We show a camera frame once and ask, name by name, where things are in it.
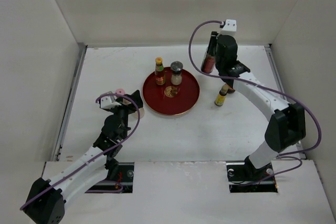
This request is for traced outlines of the tall clear bottle black cap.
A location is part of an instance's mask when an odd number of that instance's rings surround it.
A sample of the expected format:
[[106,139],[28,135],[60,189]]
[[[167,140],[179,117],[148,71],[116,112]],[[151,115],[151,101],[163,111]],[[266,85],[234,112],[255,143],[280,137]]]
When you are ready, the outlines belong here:
[[213,50],[210,47],[207,47],[202,65],[201,71],[204,73],[212,73],[215,66],[215,56]]

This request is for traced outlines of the pink cap shaker jar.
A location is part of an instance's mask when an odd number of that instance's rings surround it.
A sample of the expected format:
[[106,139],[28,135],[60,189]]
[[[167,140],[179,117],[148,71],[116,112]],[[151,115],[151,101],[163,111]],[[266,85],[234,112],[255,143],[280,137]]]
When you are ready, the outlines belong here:
[[123,89],[119,88],[115,91],[115,94],[118,95],[118,96],[125,95],[125,91]]

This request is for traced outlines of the chili sauce bottle green label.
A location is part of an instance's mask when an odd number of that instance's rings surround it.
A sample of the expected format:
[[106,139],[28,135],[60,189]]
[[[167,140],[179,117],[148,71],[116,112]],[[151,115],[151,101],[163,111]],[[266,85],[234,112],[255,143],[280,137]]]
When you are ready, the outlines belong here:
[[155,59],[155,82],[157,85],[165,84],[165,70],[163,66],[163,60],[161,57]]

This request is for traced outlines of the grinder jar black cap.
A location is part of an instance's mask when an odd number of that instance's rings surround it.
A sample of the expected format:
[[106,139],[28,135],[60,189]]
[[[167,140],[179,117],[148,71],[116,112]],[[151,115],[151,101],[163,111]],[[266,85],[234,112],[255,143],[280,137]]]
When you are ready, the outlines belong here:
[[171,83],[173,85],[180,85],[182,83],[182,70],[183,64],[180,61],[174,61],[171,63]]

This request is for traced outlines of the small yellow label bottle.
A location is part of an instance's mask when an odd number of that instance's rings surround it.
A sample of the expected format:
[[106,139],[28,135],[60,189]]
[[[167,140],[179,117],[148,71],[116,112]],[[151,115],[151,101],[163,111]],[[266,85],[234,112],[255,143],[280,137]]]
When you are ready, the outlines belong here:
[[214,103],[216,106],[222,106],[225,102],[226,99],[226,95],[228,92],[228,86],[225,84],[222,86],[222,88],[220,89]]

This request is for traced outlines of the yellow cap shaker jar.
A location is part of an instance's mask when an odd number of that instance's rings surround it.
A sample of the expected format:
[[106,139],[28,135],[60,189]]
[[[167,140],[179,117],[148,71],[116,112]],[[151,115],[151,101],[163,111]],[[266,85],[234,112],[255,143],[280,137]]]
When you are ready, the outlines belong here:
[[145,114],[144,108],[139,108],[139,112],[135,111],[133,114],[131,114],[135,119],[143,118]]

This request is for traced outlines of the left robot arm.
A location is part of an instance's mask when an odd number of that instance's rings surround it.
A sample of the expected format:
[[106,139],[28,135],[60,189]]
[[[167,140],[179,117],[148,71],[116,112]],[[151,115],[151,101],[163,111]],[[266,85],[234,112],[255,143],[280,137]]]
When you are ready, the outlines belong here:
[[110,112],[98,138],[75,162],[49,179],[38,178],[21,206],[34,223],[60,223],[69,206],[96,183],[113,181],[118,175],[115,159],[122,144],[136,131],[128,126],[129,114],[143,108],[140,91],[132,94],[108,92],[96,99],[100,109]]

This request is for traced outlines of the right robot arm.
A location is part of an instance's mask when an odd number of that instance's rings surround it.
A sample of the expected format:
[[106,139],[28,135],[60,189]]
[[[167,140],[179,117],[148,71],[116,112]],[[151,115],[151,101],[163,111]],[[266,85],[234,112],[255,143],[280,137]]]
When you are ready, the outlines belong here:
[[286,148],[306,135],[304,108],[291,104],[261,87],[250,69],[237,59],[238,45],[234,37],[212,32],[209,52],[222,80],[246,97],[268,121],[262,144],[244,160],[244,175],[257,179],[263,169]]

